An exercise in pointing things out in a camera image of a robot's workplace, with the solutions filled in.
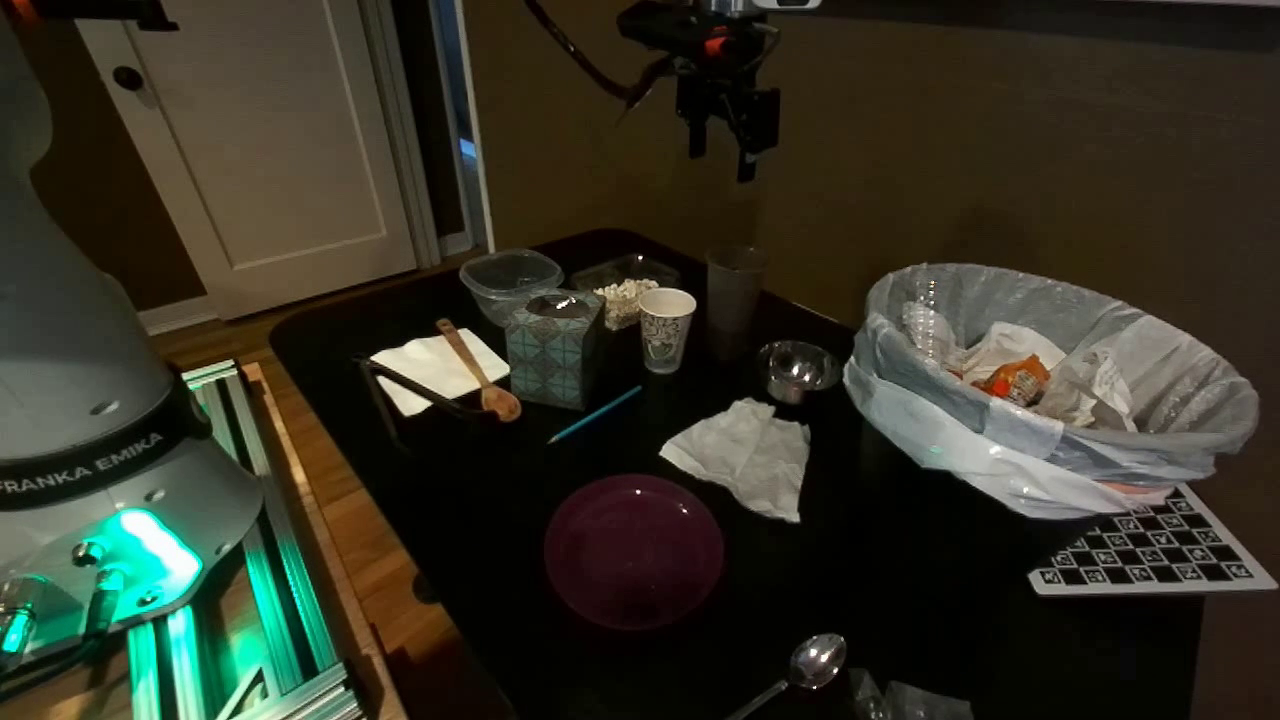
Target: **plastic bag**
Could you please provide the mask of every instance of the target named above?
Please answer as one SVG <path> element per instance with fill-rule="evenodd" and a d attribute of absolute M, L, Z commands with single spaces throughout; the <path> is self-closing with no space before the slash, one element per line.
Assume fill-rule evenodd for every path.
<path fill-rule="evenodd" d="M 926 310 L 952 333 L 937 333 L 927 352 L 916 348 Z M 1072 429 L 957 379 L 939 356 L 992 323 L 1038 328 L 1070 356 L 1108 356 L 1135 431 Z M 1099 293 L 984 263 L 911 263 L 877 279 L 843 387 L 921 468 L 1038 520 L 1159 504 L 1178 485 L 1213 475 L 1222 451 L 1241 451 L 1260 418 L 1256 387 L 1197 338 Z"/>

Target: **metal spoon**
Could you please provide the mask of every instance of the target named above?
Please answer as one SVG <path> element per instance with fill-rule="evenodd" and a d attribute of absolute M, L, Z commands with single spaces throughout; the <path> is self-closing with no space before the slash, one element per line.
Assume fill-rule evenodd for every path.
<path fill-rule="evenodd" d="M 835 633 L 820 633 L 820 635 L 809 635 L 792 662 L 788 662 L 788 678 L 769 686 L 760 698 L 751 698 L 745 707 L 738 707 L 729 720 L 747 720 L 758 718 L 764 703 L 774 703 L 779 693 L 788 687 L 805 687 L 805 693 L 820 693 L 828 687 L 842 671 L 843 671 L 843 662 L 847 662 L 847 644 L 843 635 Z"/>

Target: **door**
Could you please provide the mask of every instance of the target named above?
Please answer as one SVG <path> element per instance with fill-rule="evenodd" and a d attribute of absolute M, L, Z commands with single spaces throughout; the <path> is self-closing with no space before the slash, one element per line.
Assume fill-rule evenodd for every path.
<path fill-rule="evenodd" d="M 163 8 L 79 35 L 222 315 L 418 270 L 359 4 Z"/>

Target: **paper cup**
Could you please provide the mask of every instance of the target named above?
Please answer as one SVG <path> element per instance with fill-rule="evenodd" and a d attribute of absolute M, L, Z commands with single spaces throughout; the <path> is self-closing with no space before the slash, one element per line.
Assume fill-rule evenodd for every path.
<path fill-rule="evenodd" d="M 654 378 L 675 378 L 683 363 L 698 302 L 683 287 L 654 287 L 640 297 L 640 344 Z"/>

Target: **spoon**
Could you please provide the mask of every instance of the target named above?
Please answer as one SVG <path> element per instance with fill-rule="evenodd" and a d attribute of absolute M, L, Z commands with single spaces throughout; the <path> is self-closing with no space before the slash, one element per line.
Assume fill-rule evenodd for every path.
<path fill-rule="evenodd" d="M 747 720 L 758 718 L 764 703 L 774 703 L 779 693 L 788 687 L 805 687 L 805 693 L 820 693 L 828 687 L 842 671 L 843 671 L 843 662 L 847 662 L 847 644 L 843 635 L 835 633 L 820 633 L 820 635 L 809 635 L 792 662 L 788 662 L 788 678 L 769 686 L 760 698 L 751 698 L 745 707 L 738 707 L 729 720 Z"/>
<path fill-rule="evenodd" d="M 464 344 L 464 338 L 453 328 L 449 315 L 438 320 L 439 338 L 449 341 L 453 356 L 470 363 L 470 373 L 479 383 L 479 409 L 492 413 L 501 426 L 515 426 L 519 421 L 519 398 L 495 387 L 483 369 L 478 363 L 472 348 Z"/>

